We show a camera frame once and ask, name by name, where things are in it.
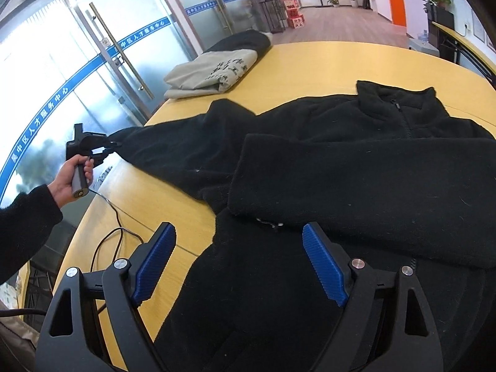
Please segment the person's left hand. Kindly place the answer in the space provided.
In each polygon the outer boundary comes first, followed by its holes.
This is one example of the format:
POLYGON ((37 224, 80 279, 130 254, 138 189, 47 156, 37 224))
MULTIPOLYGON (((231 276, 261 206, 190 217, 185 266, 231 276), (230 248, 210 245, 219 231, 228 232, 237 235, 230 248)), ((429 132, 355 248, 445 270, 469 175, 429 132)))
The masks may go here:
POLYGON ((76 200, 76 198, 72 195, 72 178, 77 170, 77 166, 79 165, 83 165, 86 182, 91 185, 93 179, 94 159, 81 155, 75 155, 67 160, 64 165, 61 166, 55 179, 48 185, 49 191, 51 192, 55 203, 60 208, 76 200))

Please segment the black-sleeved left forearm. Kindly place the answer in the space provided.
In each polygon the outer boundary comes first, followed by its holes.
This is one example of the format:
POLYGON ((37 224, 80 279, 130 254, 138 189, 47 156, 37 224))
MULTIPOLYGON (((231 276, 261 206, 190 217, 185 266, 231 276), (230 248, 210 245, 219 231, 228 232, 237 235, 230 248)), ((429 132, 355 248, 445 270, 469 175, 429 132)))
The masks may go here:
POLYGON ((38 186, 20 193, 1 210, 1 283, 8 281, 46 243, 51 231, 63 219, 49 187, 38 186))

